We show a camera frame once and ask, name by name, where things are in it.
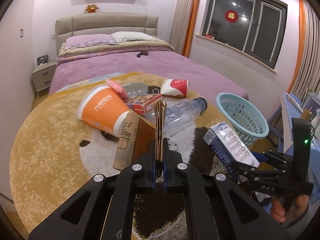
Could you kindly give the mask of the brown cardboard piece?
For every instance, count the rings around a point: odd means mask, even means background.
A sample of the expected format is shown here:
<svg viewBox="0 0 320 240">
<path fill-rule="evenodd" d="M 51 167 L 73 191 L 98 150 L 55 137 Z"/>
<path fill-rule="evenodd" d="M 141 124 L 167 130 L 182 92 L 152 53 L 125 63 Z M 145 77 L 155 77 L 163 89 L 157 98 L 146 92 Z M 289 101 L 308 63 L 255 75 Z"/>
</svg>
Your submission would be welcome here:
<svg viewBox="0 0 320 240">
<path fill-rule="evenodd" d="M 133 110 L 127 114 L 121 129 L 113 168 L 124 168 L 140 163 L 138 158 L 144 153 L 151 155 L 155 165 L 156 178 L 163 171 L 164 121 L 167 103 L 158 99 L 153 103 L 151 117 L 146 119 Z"/>
</svg>

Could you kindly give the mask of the blue white milk carton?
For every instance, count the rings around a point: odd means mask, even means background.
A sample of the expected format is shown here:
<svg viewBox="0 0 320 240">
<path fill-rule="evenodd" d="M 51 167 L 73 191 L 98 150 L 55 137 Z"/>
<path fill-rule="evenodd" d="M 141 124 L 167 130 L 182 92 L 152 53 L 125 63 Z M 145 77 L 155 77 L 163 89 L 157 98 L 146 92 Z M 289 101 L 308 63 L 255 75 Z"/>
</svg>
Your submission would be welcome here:
<svg viewBox="0 0 320 240">
<path fill-rule="evenodd" d="M 233 179 L 244 182 L 240 173 L 232 167 L 242 163 L 258 168 L 260 163 L 238 134 L 225 121 L 213 125 L 203 137 L 206 144 L 217 155 Z"/>
</svg>

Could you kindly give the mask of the orange soymilk paper cup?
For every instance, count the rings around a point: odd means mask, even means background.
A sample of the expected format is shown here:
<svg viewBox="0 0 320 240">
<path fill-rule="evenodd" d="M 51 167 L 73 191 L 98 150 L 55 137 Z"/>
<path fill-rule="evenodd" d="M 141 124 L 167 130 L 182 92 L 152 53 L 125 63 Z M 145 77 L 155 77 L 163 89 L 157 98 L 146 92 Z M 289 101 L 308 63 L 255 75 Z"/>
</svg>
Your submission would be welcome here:
<svg viewBox="0 0 320 240">
<path fill-rule="evenodd" d="M 129 107 L 108 85 L 99 85 L 81 101 L 76 116 L 86 124 L 120 137 Z"/>
</svg>

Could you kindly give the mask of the red snack box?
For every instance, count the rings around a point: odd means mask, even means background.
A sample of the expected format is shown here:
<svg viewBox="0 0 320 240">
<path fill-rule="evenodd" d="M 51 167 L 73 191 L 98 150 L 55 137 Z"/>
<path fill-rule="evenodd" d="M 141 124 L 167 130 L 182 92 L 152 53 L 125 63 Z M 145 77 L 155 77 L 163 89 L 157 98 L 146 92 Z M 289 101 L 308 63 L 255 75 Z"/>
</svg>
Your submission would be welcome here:
<svg viewBox="0 0 320 240">
<path fill-rule="evenodd" d="M 124 102 L 137 114 L 146 114 L 153 110 L 154 103 L 162 98 L 162 94 L 139 94 L 125 99 Z"/>
</svg>

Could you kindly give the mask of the pink wrapped packet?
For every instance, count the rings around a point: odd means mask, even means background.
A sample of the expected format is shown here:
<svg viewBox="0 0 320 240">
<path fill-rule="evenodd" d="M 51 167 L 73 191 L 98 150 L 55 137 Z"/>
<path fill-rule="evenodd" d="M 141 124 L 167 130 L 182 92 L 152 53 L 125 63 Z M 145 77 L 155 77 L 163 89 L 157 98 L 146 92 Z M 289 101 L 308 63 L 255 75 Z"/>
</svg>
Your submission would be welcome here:
<svg viewBox="0 0 320 240">
<path fill-rule="evenodd" d="M 122 100 L 125 100 L 125 99 L 127 99 L 129 97 L 129 95 L 126 92 L 126 90 L 120 84 L 118 84 L 116 81 L 113 81 L 111 79 L 106 79 L 105 82 L 113 91 L 115 91 L 115 93 Z"/>
</svg>

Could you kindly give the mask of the red white paper cup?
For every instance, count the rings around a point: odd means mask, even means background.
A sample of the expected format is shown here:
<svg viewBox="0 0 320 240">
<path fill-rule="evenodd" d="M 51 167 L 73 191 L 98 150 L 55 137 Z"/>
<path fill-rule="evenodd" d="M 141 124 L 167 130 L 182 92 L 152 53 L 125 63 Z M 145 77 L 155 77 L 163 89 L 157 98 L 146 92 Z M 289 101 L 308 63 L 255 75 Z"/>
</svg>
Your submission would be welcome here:
<svg viewBox="0 0 320 240">
<path fill-rule="evenodd" d="M 160 93 L 167 96 L 186 98 L 188 88 L 189 80 L 166 79 L 161 86 Z"/>
</svg>

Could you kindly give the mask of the right beige orange curtain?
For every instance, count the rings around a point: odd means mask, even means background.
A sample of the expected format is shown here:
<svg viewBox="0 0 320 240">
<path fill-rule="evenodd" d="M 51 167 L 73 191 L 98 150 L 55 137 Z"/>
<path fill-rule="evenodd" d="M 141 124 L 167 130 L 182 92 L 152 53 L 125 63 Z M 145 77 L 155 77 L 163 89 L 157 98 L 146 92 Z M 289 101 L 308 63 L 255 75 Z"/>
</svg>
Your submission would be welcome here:
<svg viewBox="0 0 320 240">
<path fill-rule="evenodd" d="M 300 100 L 319 92 L 319 18 L 307 0 L 299 0 L 299 41 L 295 72 L 287 90 Z"/>
</svg>

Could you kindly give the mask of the beige orange curtain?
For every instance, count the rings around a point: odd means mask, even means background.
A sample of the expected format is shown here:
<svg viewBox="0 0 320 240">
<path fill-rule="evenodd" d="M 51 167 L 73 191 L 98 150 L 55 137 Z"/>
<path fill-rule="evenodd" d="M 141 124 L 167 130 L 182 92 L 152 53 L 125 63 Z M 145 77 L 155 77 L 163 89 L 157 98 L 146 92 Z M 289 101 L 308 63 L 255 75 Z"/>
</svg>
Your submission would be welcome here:
<svg viewBox="0 0 320 240">
<path fill-rule="evenodd" d="M 319 92 L 319 18 L 307 0 L 299 0 L 299 41 L 295 72 L 287 90 L 300 100 Z"/>
<path fill-rule="evenodd" d="M 200 0 L 177 0 L 169 43 L 175 52 L 189 57 Z"/>
</svg>

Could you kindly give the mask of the bed with purple blanket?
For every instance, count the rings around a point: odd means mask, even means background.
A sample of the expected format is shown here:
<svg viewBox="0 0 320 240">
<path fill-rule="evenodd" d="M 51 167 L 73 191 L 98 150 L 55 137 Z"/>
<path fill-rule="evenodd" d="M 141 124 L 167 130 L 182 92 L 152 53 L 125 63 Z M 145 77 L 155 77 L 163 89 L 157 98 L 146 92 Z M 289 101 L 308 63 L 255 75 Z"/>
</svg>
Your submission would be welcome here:
<svg viewBox="0 0 320 240">
<path fill-rule="evenodd" d="M 50 94 L 85 79 L 139 72 L 166 79 L 189 80 L 190 88 L 210 102 L 223 92 L 248 98 L 247 92 L 227 77 L 174 52 L 170 44 L 154 38 L 155 41 L 130 41 L 77 49 L 65 49 L 65 43 L 62 44 Z M 138 58 L 141 51 L 148 51 L 148 56 Z"/>
</svg>

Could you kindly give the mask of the small dark object on bed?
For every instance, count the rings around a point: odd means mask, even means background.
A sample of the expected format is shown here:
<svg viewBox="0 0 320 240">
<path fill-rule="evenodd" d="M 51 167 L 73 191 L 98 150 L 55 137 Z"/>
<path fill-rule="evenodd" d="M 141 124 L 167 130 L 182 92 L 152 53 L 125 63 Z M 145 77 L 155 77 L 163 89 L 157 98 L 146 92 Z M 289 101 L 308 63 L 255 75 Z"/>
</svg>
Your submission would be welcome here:
<svg viewBox="0 0 320 240">
<path fill-rule="evenodd" d="M 137 57 L 140 58 L 142 56 L 148 56 L 149 52 L 148 51 L 141 51 L 140 53 L 137 54 Z"/>
</svg>

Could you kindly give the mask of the white pillow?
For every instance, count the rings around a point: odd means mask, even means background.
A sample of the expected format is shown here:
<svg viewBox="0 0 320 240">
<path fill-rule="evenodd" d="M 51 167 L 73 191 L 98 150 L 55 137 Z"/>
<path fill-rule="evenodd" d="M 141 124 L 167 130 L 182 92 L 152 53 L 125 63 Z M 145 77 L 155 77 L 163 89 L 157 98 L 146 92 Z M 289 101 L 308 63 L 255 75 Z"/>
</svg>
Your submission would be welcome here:
<svg viewBox="0 0 320 240">
<path fill-rule="evenodd" d="M 155 41 L 156 39 L 148 34 L 135 31 L 118 31 L 112 33 L 116 42 L 130 42 L 130 41 Z"/>
</svg>

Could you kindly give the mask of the purple pillow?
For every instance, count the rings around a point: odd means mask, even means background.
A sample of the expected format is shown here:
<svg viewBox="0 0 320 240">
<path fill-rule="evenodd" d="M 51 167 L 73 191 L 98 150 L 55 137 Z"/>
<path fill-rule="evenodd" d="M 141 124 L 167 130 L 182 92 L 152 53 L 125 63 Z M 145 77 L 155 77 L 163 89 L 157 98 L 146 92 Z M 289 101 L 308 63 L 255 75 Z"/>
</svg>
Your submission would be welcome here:
<svg viewBox="0 0 320 240">
<path fill-rule="evenodd" d="M 107 34 L 78 35 L 67 38 L 65 49 L 117 44 L 118 42 L 111 35 Z"/>
</svg>

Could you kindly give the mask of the red window decoration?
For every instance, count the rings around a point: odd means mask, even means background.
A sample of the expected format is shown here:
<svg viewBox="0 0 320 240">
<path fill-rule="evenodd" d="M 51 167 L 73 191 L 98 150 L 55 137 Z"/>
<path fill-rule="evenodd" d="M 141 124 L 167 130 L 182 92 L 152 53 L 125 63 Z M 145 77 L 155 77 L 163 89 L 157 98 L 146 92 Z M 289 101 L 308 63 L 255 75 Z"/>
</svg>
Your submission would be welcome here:
<svg viewBox="0 0 320 240">
<path fill-rule="evenodd" d="M 239 19 L 239 15 L 234 10 L 228 10 L 225 12 L 225 20 L 229 23 L 235 23 Z"/>
</svg>

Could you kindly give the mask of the orange plush toy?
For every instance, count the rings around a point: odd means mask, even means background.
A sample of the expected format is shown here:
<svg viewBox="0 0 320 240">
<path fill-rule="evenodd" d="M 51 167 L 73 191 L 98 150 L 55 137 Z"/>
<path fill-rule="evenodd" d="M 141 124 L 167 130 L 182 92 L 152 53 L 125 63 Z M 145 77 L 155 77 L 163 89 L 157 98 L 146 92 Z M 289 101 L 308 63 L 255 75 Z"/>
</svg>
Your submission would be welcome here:
<svg viewBox="0 0 320 240">
<path fill-rule="evenodd" d="M 99 9 L 99 7 L 96 4 L 89 4 L 89 5 L 87 5 L 85 12 L 95 13 L 95 12 L 97 12 L 98 9 Z"/>
</svg>

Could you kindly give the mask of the picture frame on nightstand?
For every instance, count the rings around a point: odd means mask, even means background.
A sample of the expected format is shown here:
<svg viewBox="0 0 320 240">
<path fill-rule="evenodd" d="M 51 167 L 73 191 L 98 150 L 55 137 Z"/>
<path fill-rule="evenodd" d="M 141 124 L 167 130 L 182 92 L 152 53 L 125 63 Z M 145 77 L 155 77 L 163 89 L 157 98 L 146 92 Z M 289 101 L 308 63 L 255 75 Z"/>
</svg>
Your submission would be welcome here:
<svg viewBox="0 0 320 240">
<path fill-rule="evenodd" d="M 48 63 L 48 55 L 43 55 L 41 57 L 37 58 L 37 65 L 40 66 L 42 64 L 47 64 Z"/>
</svg>

